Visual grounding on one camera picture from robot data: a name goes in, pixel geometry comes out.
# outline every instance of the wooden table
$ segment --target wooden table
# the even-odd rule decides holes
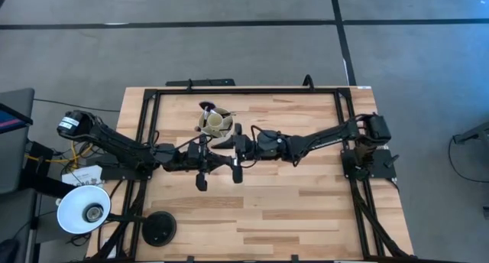
[[[130,138],[136,135],[144,89],[127,88],[125,92],[117,131]],[[351,94],[355,113],[377,111],[371,89],[352,87]],[[161,99],[158,142],[182,144],[196,136],[194,127],[202,113],[198,102],[203,100],[235,112],[235,122],[249,136],[250,125],[307,135],[338,124],[333,96],[325,94],[164,95]],[[343,109],[347,118],[345,105]],[[158,210],[172,213],[177,232],[169,245],[160,248],[147,245],[140,237],[137,261],[186,260],[187,255],[196,260],[289,260],[292,254],[302,260],[361,259],[341,148],[335,144],[313,151],[295,168],[282,161],[259,162],[244,170],[241,184],[232,182],[228,167],[220,167],[207,176],[207,192],[196,189],[195,172],[156,170],[147,185],[144,215]],[[105,189],[110,193],[114,185],[108,182]],[[379,221],[405,252],[412,253],[397,190],[383,179],[373,179],[371,185]],[[124,194],[125,182],[112,198],[113,213],[121,212]],[[374,255],[371,227],[365,223]],[[114,223],[104,226],[102,238],[108,238],[115,227]],[[131,228],[126,232],[126,250]],[[97,231],[92,234],[88,256],[96,253],[96,239]]]

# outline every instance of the black lamp base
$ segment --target black lamp base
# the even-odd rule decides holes
[[[143,222],[143,239],[148,245],[154,247],[161,247],[170,243],[175,232],[175,218],[164,211],[150,214]]]

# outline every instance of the computer monitor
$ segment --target computer monitor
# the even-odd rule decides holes
[[[32,119],[0,103],[0,134],[32,125]]]

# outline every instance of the wire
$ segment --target wire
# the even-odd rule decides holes
[[[53,101],[53,100],[49,100],[49,99],[34,99],[34,100],[38,101],[38,102],[50,102],[50,103],[56,103],[56,104],[60,104],[60,105],[64,105],[64,106],[74,106],[74,107],[78,107],[81,109],[89,109],[89,110],[96,110],[96,111],[103,111],[103,112],[117,112],[117,113],[119,113],[121,111],[121,110],[111,110],[111,109],[97,109],[97,108],[87,107],[87,106],[78,106],[78,105],[74,105],[71,103],[58,102],[58,101]]]
[[[90,148],[90,152],[92,152],[90,155],[83,155],[83,156],[80,156],[81,158],[83,159],[88,159],[90,157],[92,157],[93,155],[104,155],[105,153],[100,153],[99,151],[101,151],[102,149],[101,148],[96,148],[96,149],[93,149]]]
[[[455,165],[453,164],[453,161],[452,161],[452,143],[453,143],[453,138],[450,138],[450,142],[449,142],[449,161],[450,161],[450,165],[452,166],[452,169],[454,172],[456,172],[456,174],[458,176],[460,176],[460,178],[462,179],[466,179],[466,180],[469,180],[471,182],[475,182],[475,183],[489,183],[489,180],[475,180],[475,179],[471,179],[469,177],[466,177],[462,174],[460,174],[457,169],[455,168]]]
[[[158,130],[155,130],[154,133],[157,134],[156,138],[153,141],[153,144],[156,144],[158,142],[158,139],[160,138],[160,132]]]
[[[56,163],[56,164],[61,164],[61,165],[63,165],[63,169],[62,169],[62,170],[61,170],[61,172],[60,172],[60,176],[62,176],[63,174],[68,174],[68,172],[67,172],[67,171],[68,171],[68,169],[71,167],[72,163],[73,163],[72,161],[71,161],[71,162],[69,162],[68,164]],[[80,184],[80,186],[82,186],[82,185],[83,185],[83,182],[82,182],[81,180],[79,180],[79,179],[78,179],[78,177],[77,177],[77,176],[76,176],[76,175],[75,175],[73,172],[70,172],[70,174],[71,174],[73,177],[75,177],[75,179],[78,181],[78,183]]]
[[[115,191],[119,188],[119,186],[121,185],[122,183],[122,180],[120,180],[119,182],[117,182],[117,184],[115,185],[114,189],[112,190],[112,192],[110,193],[110,195],[108,196],[110,199],[112,199],[112,197],[114,196],[115,194]],[[100,252],[100,242],[102,241],[102,227],[106,224],[109,224],[110,222],[107,222],[107,223],[104,223],[103,225],[101,225],[99,227],[99,235],[97,237],[97,252]]]
[[[67,150],[65,150],[64,152],[60,152],[60,151],[58,151],[58,150],[57,150],[57,149],[55,149],[55,148],[50,148],[50,149],[51,149],[52,151],[54,151],[53,156],[55,156],[55,157],[64,157],[63,155],[64,155],[65,153],[67,153],[67,152],[70,152],[70,151],[71,151],[71,148],[68,148],[68,149],[67,149]]]
[[[257,129],[259,132],[263,133],[263,134],[264,134],[265,136],[267,136],[268,138],[271,138],[271,139],[277,139],[277,136],[271,136],[271,135],[267,135],[267,133],[266,133],[266,132],[265,132],[263,129],[261,129],[261,128],[257,127],[256,125],[252,125],[252,126],[250,127],[250,129],[251,129],[251,136],[253,136],[253,143],[254,143],[254,151],[255,151],[255,152],[258,150],[258,146],[257,146],[257,138],[256,138],[256,135],[254,134],[254,130],[255,130],[255,129]],[[255,164],[257,164],[257,162],[258,162],[258,159],[256,158],[256,159],[254,159],[254,161],[253,161],[253,163],[252,163],[252,164],[250,164],[250,165],[248,165],[248,166],[241,166],[241,168],[250,168],[250,167],[253,167]]]
[[[73,163],[73,166],[72,166],[72,170],[73,170],[73,169],[77,169],[78,168],[78,157],[76,155],[75,142],[74,141],[71,141],[71,151],[73,152],[73,159],[75,161]]]
[[[84,150],[81,154],[78,154],[71,159],[45,160],[45,161],[48,163],[69,163],[69,162],[74,161],[74,160],[78,159],[79,157],[82,157],[83,155],[85,155],[87,152],[90,151],[91,148],[92,148],[92,144],[86,150]],[[29,156],[27,154],[25,155],[25,157],[29,160],[39,161],[39,158],[32,157],[32,156]]]
[[[82,235],[74,235],[69,241],[66,241],[65,244],[71,244],[74,245],[75,247],[81,247],[90,240],[91,236],[92,236],[91,232],[83,233]],[[78,239],[85,239],[85,241],[83,241],[83,243],[76,243]]]
[[[45,215],[48,215],[48,214],[50,214],[50,213],[55,213],[55,212],[56,212],[56,210],[53,210],[53,211],[50,211],[50,212],[48,212],[48,213],[43,213],[43,214],[40,214],[40,215],[39,215],[39,216],[37,216],[37,217],[45,216]],[[27,222],[26,222],[26,223],[25,223],[25,224],[24,224],[24,225],[23,225],[23,226],[22,226],[22,227],[21,227],[21,228],[20,228],[20,229],[19,229],[19,230],[18,230],[18,231],[15,233],[15,234],[14,234],[14,237],[12,237],[12,239],[15,239],[15,238],[17,237],[18,233],[19,233],[19,232],[21,232],[21,230],[22,230],[22,229],[23,229],[25,226],[29,225],[31,222],[32,222],[32,220],[27,221]]]

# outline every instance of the gray floor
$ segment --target gray floor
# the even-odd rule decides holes
[[[344,19],[487,18],[489,0],[339,0]],[[0,24],[333,19],[330,0],[7,0]],[[401,200],[421,258],[486,262],[489,186],[449,166],[453,134],[489,120],[489,25],[347,26],[358,85],[373,86],[393,140]],[[2,91],[117,109],[126,86],[232,77],[238,85],[345,85],[335,26],[0,31]],[[36,102],[30,138],[62,150],[57,121],[70,107]],[[97,113],[110,125],[117,115]],[[473,142],[452,150],[455,165],[489,180]],[[45,211],[52,201],[43,201]],[[41,220],[42,262],[81,258],[49,216]],[[61,258],[57,250],[72,250]]]

